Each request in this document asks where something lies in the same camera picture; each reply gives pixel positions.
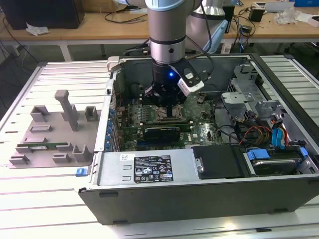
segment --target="circuit board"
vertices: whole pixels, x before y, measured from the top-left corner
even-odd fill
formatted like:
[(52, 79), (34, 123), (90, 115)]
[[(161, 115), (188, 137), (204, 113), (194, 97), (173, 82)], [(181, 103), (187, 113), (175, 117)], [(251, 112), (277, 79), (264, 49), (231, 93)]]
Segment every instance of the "circuit board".
[[(223, 144), (220, 133), (211, 120), (214, 100), (199, 101), (198, 96), (187, 98), (183, 105), (173, 108), (171, 118), (165, 109), (155, 105), (142, 105), (132, 100), (117, 111), (118, 137), (121, 151), (183, 149), (196, 145)], [(177, 127), (176, 142), (148, 143), (145, 131), (149, 128)]]

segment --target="motherboard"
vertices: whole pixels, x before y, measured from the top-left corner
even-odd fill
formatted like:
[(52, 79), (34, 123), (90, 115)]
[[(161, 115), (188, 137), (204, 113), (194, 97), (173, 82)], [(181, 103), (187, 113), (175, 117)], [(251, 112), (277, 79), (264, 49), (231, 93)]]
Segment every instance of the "motherboard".
[(120, 151), (183, 149), (197, 145), (223, 144), (221, 133), (212, 121), (215, 100), (206, 95), (189, 97), (172, 109), (144, 105), (133, 99), (116, 113)]

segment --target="computer case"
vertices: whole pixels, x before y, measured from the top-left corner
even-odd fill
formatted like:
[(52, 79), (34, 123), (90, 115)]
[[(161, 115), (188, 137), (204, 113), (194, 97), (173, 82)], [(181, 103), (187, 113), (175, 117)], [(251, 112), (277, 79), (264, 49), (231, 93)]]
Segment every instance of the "computer case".
[(48, 28), (78, 28), (84, 18), (82, 0), (0, 0), (6, 19), (15, 30), (26, 23)]

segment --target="warning label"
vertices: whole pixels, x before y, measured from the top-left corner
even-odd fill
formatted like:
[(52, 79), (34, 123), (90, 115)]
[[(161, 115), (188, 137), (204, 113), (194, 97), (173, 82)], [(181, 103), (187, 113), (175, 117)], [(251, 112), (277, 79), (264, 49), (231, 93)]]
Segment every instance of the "warning label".
[(156, 183), (173, 181), (170, 156), (148, 156), (134, 158), (134, 182)]

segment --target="slotted metal platform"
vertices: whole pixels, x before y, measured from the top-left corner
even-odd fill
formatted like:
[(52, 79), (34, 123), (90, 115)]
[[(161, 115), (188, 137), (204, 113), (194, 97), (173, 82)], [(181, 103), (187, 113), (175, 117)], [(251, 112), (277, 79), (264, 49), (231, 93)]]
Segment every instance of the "slotted metal platform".
[[(319, 91), (307, 71), (283, 56), (263, 59), (294, 96), (300, 97), (300, 103), (305, 107), (309, 98), (304, 98), (308, 100), (304, 101), (301, 97), (311, 95), (313, 107), (306, 109), (311, 114), (319, 114), (315, 100), (319, 98)], [(67, 89), (70, 103), (75, 104), (77, 109), (84, 110), (87, 105), (95, 105), (101, 110), (109, 76), (106, 61), (48, 63), (38, 67), (1, 120), (1, 239), (319, 237), (319, 197), (293, 213), (103, 226), (73, 190), (89, 180), (88, 177), (76, 178), (77, 168), (7, 168), (8, 157), (32, 120), (29, 113), (34, 105), (47, 105), (50, 112), (61, 111), (59, 103), (53, 100), (54, 93), (58, 89)], [(201, 210), (200, 203), (194, 202), (194, 207)]]
[[(319, 125), (319, 82), (296, 59), (285, 56), (263, 56), (262, 59), (284, 84), (296, 101)], [(269, 86), (264, 88), (273, 100), (276, 96)]]

